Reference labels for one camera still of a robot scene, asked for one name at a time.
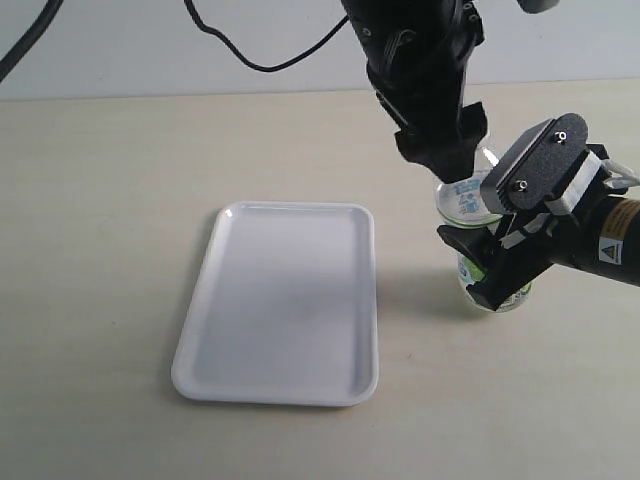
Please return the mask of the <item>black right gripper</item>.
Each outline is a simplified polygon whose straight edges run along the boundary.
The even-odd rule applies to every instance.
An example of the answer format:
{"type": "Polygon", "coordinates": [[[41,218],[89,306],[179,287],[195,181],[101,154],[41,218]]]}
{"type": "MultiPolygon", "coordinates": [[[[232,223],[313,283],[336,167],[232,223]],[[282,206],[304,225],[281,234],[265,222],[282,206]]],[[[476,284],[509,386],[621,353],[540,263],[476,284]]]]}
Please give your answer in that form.
{"type": "Polygon", "coordinates": [[[531,283],[553,265],[582,271],[580,248],[585,243],[585,211],[555,216],[541,212],[519,221],[507,215],[495,232],[488,227],[440,225],[436,231],[449,247],[480,268],[484,277],[466,287],[470,296],[490,311],[531,283]]]}

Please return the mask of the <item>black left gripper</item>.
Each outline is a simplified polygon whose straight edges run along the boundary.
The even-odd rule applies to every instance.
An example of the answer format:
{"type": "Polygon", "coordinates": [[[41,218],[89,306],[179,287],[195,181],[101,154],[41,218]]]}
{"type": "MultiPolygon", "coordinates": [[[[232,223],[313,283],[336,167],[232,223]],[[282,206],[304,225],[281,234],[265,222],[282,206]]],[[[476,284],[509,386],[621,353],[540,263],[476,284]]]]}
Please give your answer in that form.
{"type": "Polygon", "coordinates": [[[483,103],[462,107],[467,62],[484,40],[475,4],[344,1],[342,7],[369,80],[402,129],[394,134],[401,156],[441,181],[470,177],[488,134],[483,103]]]}

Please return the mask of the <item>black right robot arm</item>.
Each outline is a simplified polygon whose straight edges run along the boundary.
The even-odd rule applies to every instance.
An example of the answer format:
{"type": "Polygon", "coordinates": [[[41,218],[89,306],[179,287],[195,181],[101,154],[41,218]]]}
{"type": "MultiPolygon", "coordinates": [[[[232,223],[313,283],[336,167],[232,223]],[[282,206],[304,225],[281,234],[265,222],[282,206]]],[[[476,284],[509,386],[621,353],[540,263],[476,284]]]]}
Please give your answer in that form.
{"type": "Polygon", "coordinates": [[[625,192],[594,180],[567,214],[552,212],[545,197],[504,216],[495,230],[444,224],[437,233],[481,271],[465,290],[488,310],[554,265],[637,286],[639,201],[625,192]]]}

